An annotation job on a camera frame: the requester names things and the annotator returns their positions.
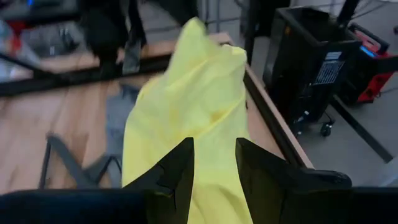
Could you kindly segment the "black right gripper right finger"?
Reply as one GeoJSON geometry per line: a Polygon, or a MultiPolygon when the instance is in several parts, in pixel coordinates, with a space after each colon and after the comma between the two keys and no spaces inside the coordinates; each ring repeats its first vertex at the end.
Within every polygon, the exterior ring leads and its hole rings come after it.
{"type": "Polygon", "coordinates": [[[299,168],[253,142],[236,140],[239,179],[254,224],[344,224],[351,181],[299,168]]]}

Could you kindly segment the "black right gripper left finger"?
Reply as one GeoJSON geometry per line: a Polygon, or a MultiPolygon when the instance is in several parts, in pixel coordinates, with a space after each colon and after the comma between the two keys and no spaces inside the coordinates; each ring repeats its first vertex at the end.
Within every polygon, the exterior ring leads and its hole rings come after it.
{"type": "Polygon", "coordinates": [[[187,137],[124,187],[144,196],[148,224],[187,224],[194,162],[194,139],[187,137]]]}

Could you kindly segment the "black wheeled equipment case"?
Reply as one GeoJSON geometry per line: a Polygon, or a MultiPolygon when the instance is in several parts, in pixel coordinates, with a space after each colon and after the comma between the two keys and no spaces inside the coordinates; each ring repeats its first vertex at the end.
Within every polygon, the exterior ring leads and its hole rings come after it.
{"type": "Polygon", "coordinates": [[[361,41],[313,7],[275,10],[263,80],[295,136],[325,115],[361,41]]]}

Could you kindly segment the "black aluminium table frame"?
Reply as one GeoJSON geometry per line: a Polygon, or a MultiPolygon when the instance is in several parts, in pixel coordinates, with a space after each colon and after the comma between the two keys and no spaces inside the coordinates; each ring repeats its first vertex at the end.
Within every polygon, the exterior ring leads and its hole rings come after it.
{"type": "MultiPolygon", "coordinates": [[[[176,43],[170,40],[145,45],[141,50],[138,71],[123,75],[121,73],[123,65],[117,63],[117,71],[110,77],[100,76],[101,68],[95,63],[94,56],[89,53],[45,59],[44,64],[38,66],[0,51],[0,60],[24,67],[32,72],[30,78],[0,82],[0,97],[161,72],[167,69],[176,43]]],[[[244,84],[259,115],[262,116],[262,120],[272,134],[273,141],[277,144],[277,151],[289,163],[312,169],[313,164],[310,159],[249,65],[246,65],[244,84]]]]}

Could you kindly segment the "yellow t-shirt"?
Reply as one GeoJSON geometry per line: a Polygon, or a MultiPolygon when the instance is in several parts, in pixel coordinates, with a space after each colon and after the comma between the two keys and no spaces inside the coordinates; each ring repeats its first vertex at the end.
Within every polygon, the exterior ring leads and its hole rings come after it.
{"type": "Polygon", "coordinates": [[[252,224],[239,180],[237,138],[248,138],[246,53],[219,45],[205,26],[183,27],[164,74],[140,90],[124,130],[122,185],[187,137],[195,166],[188,224],[252,224]]]}

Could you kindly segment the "red tool box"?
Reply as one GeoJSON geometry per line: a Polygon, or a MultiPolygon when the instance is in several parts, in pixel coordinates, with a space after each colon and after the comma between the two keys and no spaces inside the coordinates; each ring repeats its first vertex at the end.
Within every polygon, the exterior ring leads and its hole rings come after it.
{"type": "Polygon", "coordinates": [[[388,53],[390,44],[361,25],[352,23],[348,29],[362,44],[337,96],[347,105],[372,103],[398,72],[398,54],[388,53]]]}

